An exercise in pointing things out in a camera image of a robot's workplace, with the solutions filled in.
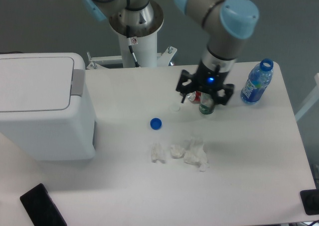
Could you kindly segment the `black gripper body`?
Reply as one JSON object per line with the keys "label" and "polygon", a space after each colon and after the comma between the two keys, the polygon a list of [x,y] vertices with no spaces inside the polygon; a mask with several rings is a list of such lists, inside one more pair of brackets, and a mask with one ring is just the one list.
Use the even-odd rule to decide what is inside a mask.
{"label": "black gripper body", "polygon": [[199,87],[201,87],[205,93],[208,93],[209,90],[218,92],[223,89],[227,75],[228,72],[220,72],[220,67],[218,67],[217,70],[211,70],[200,61],[191,80],[195,83],[196,90],[198,91]]}

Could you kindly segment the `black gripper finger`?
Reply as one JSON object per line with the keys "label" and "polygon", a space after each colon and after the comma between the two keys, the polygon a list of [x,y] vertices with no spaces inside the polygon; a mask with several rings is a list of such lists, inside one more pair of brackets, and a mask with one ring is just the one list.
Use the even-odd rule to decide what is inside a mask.
{"label": "black gripper finger", "polygon": [[[234,93],[235,85],[234,84],[223,84],[222,88],[218,91],[213,91],[212,99],[215,105],[227,105],[230,98]],[[223,91],[224,95],[220,96],[219,91]]]}
{"label": "black gripper finger", "polygon": [[189,73],[187,70],[182,70],[179,81],[176,86],[176,91],[182,96],[181,103],[184,103],[186,95],[196,91],[197,81],[196,75]]}

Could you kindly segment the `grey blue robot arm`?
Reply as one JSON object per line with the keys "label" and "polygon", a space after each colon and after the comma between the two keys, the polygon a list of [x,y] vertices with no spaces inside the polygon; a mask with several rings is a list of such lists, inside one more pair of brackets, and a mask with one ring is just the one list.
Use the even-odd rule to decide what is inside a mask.
{"label": "grey blue robot arm", "polygon": [[[163,10],[154,0],[82,0],[97,20],[107,20],[117,33],[123,66],[155,67],[157,45],[143,43],[156,36]],[[234,85],[225,79],[247,40],[252,36],[259,10],[250,0],[174,0],[184,15],[209,34],[209,41],[194,74],[182,71],[176,90],[185,97],[199,91],[216,105],[226,105]]]}

